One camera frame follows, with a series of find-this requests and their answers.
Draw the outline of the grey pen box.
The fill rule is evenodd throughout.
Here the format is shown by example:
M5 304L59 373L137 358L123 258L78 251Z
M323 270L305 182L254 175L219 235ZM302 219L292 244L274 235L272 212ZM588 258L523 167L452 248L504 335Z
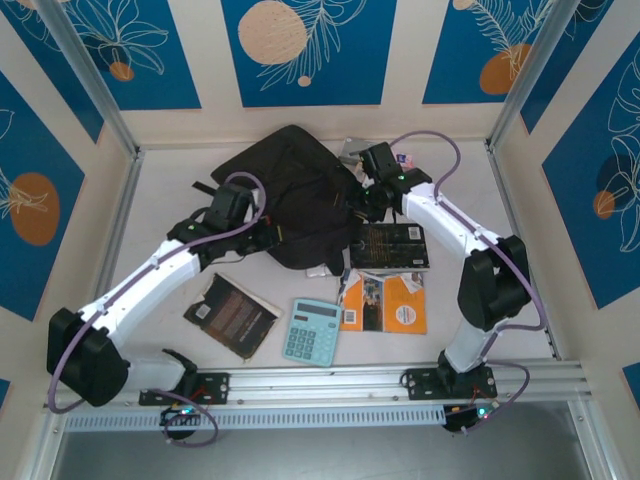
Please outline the grey pen box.
M366 139L347 137L343 142L338 158L344 164L356 165L360 162L360 152L373 145L372 141Z

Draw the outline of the black book with gold print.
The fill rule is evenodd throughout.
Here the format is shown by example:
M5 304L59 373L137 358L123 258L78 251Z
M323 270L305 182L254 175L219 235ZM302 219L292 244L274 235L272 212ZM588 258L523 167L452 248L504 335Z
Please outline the black book with gold print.
M352 268L371 272L430 268L424 230L414 223L363 224L349 245Z

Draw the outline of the black fabric backpack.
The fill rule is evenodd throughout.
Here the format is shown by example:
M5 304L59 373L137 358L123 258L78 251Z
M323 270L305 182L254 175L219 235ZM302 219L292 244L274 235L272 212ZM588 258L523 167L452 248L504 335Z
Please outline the black fabric backpack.
M343 273L343 250L362 223L351 207L360 183L330 150L288 125L223 163L211 178L222 184L236 172L254 175L265 188L265 214L282 235L267 251L273 259L288 269L324 265L334 276Z

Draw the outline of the dark brown worn paperback book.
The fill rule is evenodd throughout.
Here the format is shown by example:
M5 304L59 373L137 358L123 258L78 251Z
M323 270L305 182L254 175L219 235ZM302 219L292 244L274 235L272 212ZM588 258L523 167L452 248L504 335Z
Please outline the dark brown worn paperback book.
M279 307L228 276L215 273L184 311L183 318L243 361L249 361L282 315Z

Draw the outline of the teal desk calculator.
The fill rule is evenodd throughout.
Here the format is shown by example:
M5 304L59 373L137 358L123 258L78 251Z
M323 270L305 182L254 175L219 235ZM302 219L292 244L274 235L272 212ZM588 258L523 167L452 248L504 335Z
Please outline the teal desk calculator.
M294 301L282 356L316 367L330 367L340 332L342 309L318 300Z

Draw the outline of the orange torn paperback book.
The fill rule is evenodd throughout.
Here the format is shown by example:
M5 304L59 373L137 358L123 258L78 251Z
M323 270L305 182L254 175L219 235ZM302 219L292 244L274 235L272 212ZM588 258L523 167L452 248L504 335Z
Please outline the orange torn paperback book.
M347 270L341 279L338 300L343 310L342 331L427 333L422 272L377 275Z

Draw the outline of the small controller circuit board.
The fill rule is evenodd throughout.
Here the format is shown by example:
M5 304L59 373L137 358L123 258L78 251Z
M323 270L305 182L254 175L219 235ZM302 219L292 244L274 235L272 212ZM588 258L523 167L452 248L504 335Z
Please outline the small controller circuit board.
M201 415L194 407L181 406L166 408L160 413L161 427L199 426Z
M501 405L498 403L480 405L447 405L444 407L444 428L453 434L466 434L489 420Z

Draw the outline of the aluminium table edge rail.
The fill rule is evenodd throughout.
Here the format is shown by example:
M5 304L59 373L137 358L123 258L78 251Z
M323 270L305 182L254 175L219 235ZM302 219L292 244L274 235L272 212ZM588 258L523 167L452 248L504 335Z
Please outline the aluminium table edge rail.
M100 298L111 287L144 158L145 150L139 149L126 172L90 302Z
M494 151L492 150L492 148L489 145L489 141L485 140L484 141L484 147L486 149L486 153L487 153L487 157L496 181L496 185L498 187L499 193L500 193L500 197L506 212L506 215L508 217L509 220L509 224L511 227L512 232L517 235L518 237L520 237L521 239L524 239L524 234L521 231L517 216L516 216L516 212L512 206L511 203L511 197L510 197L510 192L508 189L507 184L505 183L499 162L497 160L497 157L495 156ZM535 282L535 277L534 277L534 272L533 272L533 268L529 267L529 274L530 274L530 283L533 287L534 292L538 295L538 297L541 300L542 303L542 308L543 308L543 312L545 313L545 315L547 316L547 326L544 328L544 333L546 335L546 338L548 340L549 346L550 346L550 350L552 353L552 357L556 360L562 360L562 355L561 353L558 351L558 347L553 335L553 332L551 330L551 325L550 325L550 317L549 314L547 312L546 309L546 305L544 303L544 300L542 298L541 293L539 292L539 289L537 288L536 282Z

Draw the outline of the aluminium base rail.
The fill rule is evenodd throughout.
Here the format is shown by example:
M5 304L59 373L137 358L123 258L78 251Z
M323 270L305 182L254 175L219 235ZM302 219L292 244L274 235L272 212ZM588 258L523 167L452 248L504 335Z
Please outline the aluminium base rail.
M371 366L201 369L191 373L228 373L225 405L276 407L387 405L393 402L454 404L470 400L410 400L400 384L411 368L436 368L433 363ZM524 402L575 401L592 395L577 361L492 361L497 396L471 400L487 402L514 399Z

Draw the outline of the aluminium frame post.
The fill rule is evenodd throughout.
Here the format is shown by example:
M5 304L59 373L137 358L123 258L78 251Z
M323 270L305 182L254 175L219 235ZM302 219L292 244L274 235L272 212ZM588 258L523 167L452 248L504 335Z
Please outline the aluminium frame post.
M549 0L523 70L487 139L494 152L516 121L531 134L582 54L614 0Z
M139 153L139 145L134 140L114 97L63 7L57 0L33 0L33 2L67 63L106 125L111 129L122 149L130 158L135 159Z

